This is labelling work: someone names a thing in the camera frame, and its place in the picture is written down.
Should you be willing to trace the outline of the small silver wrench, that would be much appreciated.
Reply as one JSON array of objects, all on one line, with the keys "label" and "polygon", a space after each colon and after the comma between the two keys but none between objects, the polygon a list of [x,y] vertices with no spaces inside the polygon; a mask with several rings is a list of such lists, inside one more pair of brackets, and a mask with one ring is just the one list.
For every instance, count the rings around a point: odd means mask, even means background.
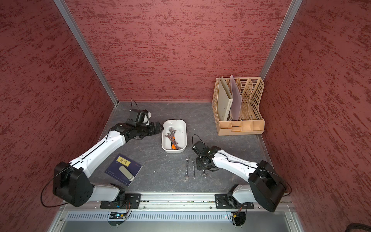
[{"label": "small silver wrench", "polygon": [[193,159],[192,160],[192,178],[195,179],[196,178],[196,159]]}]

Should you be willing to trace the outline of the long silver combination wrench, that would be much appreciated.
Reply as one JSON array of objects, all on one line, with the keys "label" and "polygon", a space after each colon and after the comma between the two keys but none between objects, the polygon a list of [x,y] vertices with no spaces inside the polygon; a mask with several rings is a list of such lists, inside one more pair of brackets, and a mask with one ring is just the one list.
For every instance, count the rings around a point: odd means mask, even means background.
[{"label": "long silver combination wrench", "polygon": [[188,182],[189,181],[189,176],[188,176],[188,167],[189,167],[189,160],[190,160],[190,157],[187,157],[186,158],[186,165],[185,165],[185,176],[184,176],[184,181],[185,182]]}]

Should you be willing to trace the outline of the white plastic storage box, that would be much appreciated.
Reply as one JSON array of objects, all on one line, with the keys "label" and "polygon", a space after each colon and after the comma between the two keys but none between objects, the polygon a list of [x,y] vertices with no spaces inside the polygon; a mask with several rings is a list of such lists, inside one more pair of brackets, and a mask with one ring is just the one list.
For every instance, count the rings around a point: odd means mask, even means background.
[{"label": "white plastic storage box", "polygon": [[187,146],[186,123],[181,119],[165,121],[162,131],[162,149],[169,154],[182,153]]}]

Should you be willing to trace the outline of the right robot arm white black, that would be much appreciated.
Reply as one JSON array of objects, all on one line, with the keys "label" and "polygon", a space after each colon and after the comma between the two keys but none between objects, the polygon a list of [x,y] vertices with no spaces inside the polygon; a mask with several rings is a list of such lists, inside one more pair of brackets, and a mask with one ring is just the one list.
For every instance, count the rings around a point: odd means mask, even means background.
[{"label": "right robot arm white black", "polygon": [[193,145],[192,150],[198,156],[196,166],[199,171],[224,169],[247,182],[246,185],[235,184],[224,198],[216,198],[218,207],[247,209],[246,204],[257,203],[263,209],[275,212],[288,190],[288,184],[266,161],[247,161],[219,147],[209,148],[200,141]]}]

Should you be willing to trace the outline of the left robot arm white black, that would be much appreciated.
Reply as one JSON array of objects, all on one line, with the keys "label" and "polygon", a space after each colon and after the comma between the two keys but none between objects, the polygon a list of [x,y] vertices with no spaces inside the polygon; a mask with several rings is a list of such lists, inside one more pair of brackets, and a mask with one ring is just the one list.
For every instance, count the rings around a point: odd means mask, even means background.
[{"label": "left robot arm white black", "polygon": [[164,127],[159,122],[151,122],[136,127],[126,123],[112,127],[106,137],[84,154],[70,161],[60,162],[54,169],[53,194],[75,207],[87,202],[108,202],[117,208],[125,205],[125,190],[115,184],[94,185],[89,177],[114,151],[134,138],[162,133]]}]

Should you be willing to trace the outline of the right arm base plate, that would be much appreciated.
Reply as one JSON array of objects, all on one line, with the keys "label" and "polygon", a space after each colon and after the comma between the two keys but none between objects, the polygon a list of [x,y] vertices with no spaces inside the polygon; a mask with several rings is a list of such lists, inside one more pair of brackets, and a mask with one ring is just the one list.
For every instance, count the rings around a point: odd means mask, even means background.
[{"label": "right arm base plate", "polygon": [[254,209],[253,203],[239,203],[230,194],[215,194],[214,198],[217,209]]}]

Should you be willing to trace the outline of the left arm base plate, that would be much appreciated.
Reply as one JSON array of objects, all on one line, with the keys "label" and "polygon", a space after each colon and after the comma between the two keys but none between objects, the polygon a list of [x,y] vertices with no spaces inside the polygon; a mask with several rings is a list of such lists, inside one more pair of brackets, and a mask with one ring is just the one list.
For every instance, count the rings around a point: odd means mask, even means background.
[{"label": "left arm base plate", "polygon": [[139,193],[124,193],[113,202],[102,201],[100,209],[138,209],[142,195]]}]

